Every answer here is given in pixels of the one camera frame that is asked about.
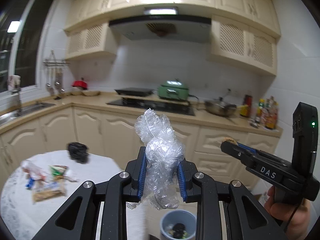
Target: metal screw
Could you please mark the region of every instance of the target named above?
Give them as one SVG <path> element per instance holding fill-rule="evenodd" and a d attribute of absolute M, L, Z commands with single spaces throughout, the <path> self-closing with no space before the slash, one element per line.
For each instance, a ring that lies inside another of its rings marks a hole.
<path fill-rule="evenodd" d="M 121 172 L 121 173 L 119 174 L 119 176 L 120 176 L 120 178 L 125 179 L 125 178 L 129 177 L 129 173 L 127 173 L 126 171 L 123 171 L 123 172 Z"/>
<path fill-rule="evenodd" d="M 239 180 L 234 180 L 234 181 L 232 182 L 232 185 L 233 185 L 234 187 L 240 187 L 240 186 L 241 186 L 241 182 L 240 182 Z"/>
<path fill-rule="evenodd" d="M 202 178 L 204 177 L 204 174 L 203 174 L 202 172 L 197 172 L 197 173 L 195 174 L 195 177 L 196 177 L 197 179 L 202 179 Z"/>
<path fill-rule="evenodd" d="M 92 182 L 91 182 L 91 181 L 86 181 L 86 182 L 83 184 L 83 186 L 84 186 L 85 188 L 91 188 L 91 187 L 92 187 Z"/>

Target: window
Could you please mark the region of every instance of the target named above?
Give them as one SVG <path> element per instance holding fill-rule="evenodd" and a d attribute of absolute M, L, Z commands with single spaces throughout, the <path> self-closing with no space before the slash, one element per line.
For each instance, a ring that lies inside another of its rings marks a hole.
<path fill-rule="evenodd" d="M 39 41 L 53 0 L 18 0 L 0 18 L 0 92 L 9 75 L 21 76 L 20 86 L 36 85 Z"/>

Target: black bag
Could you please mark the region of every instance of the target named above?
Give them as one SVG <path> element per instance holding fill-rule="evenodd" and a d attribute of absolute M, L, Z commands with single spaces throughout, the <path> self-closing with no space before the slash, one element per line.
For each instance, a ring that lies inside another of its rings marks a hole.
<path fill-rule="evenodd" d="M 70 158 L 78 163 L 86 163 L 88 161 L 87 149 L 87 146 L 82 143 L 72 142 L 68 144 Z"/>

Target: kitchen sink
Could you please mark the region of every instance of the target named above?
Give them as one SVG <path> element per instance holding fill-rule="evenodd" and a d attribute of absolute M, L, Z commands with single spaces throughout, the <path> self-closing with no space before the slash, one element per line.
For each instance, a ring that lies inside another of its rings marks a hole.
<path fill-rule="evenodd" d="M 20 116 L 24 116 L 26 114 L 31 114 L 35 111 L 41 110 L 43 108 L 47 108 L 50 106 L 55 106 L 55 104 L 51 104 L 51 103 L 42 103 L 42 102 L 37 102 L 35 104 L 32 104 L 30 106 L 24 106 L 21 108 L 21 112 L 19 113 L 18 110 L 14 110 L 12 112 L 9 112 L 7 114 L 3 114 L 0 116 L 0 126 L 8 123 Z"/>

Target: trash can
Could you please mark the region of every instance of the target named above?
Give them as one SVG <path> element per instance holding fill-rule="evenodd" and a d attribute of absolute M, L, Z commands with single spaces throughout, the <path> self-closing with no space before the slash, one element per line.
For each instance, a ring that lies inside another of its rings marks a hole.
<path fill-rule="evenodd" d="M 187 237 L 184 239 L 194 239 L 196 235 L 196 222 L 196 216 L 187 210 L 177 209 L 168 212 L 160 220 L 161 240 L 176 240 L 168 231 L 177 223 L 185 225 Z"/>

